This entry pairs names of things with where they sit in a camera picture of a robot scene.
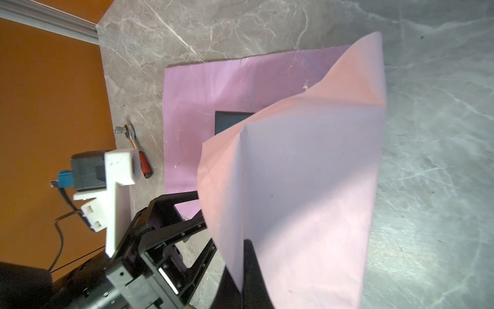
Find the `pink wrapping paper sheet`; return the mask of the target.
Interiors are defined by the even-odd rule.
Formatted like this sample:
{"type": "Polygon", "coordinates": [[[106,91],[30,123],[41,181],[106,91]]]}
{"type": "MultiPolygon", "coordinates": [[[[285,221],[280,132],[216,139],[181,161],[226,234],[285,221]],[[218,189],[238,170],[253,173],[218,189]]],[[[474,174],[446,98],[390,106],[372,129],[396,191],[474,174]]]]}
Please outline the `pink wrapping paper sheet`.
{"type": "Polygon", "coordinates": [[[383,40],[173,66],[167,187],[196,190],[238,290],[249,239],[274,308],[358,308],[387,104],[383,40]],[[215,112],[253,113],[218,135],[215,112]]]}

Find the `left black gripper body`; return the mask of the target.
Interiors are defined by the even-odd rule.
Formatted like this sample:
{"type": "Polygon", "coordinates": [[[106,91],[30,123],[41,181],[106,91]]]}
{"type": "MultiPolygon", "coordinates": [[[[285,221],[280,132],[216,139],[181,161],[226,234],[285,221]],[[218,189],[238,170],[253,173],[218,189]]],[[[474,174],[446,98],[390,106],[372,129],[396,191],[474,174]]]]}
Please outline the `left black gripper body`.
{"type": "Polygon", "coordinates": [[[55,283],[47,308],[185,308],[176,247],[109,259],[101,253],[55,283]]]}

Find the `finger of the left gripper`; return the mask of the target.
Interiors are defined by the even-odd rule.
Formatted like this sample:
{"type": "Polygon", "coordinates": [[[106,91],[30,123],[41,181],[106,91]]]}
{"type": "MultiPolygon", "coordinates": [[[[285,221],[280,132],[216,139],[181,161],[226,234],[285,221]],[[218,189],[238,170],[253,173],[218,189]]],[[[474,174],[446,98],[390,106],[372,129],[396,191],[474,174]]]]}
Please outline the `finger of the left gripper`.
{"type": "Polygon", "coordinates": [[[177,284],[176,286],[179,291],[178,298],[183,305],[188,305],[190,303],[190,300],[197,291],[216,251],[216,245],[213,240],[210,239],[194,264],[190,268],[181,271],[180,284],[177,284]]]}
{"type": "Polygon", "coordinates": [[[161,195],[139,211],[127,229],[127,259],[133,266],[145,259],[158,265],[169,247],[207,228],[202,212],[184,220],[177,204],[198,200],[196,191],[161,195]]]}

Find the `dark navy gift box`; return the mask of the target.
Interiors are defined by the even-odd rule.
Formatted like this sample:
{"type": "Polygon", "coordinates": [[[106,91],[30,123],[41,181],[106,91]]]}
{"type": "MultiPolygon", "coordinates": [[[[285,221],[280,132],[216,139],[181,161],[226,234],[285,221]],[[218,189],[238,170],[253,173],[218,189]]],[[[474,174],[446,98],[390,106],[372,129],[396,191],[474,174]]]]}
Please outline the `dark navy gift box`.
{"type": "Polygon", "coordinates": [[[253,113],[237,112],[237,111],[216,111],[214,134],[218,135],[228,128],[244,121],[251,117],[253,113]]]}

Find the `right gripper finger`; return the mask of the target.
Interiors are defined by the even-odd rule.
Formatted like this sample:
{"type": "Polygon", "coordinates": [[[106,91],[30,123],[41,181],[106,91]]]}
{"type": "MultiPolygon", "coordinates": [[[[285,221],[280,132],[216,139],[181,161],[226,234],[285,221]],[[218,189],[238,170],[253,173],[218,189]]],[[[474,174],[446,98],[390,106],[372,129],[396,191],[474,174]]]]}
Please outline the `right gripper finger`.
{"type": "Polygon", "coordinates": [[[274,309],[268,295],[253,243],[244,240],[243,287],[238,290],[225,267],[211,309],[274,309]]]}

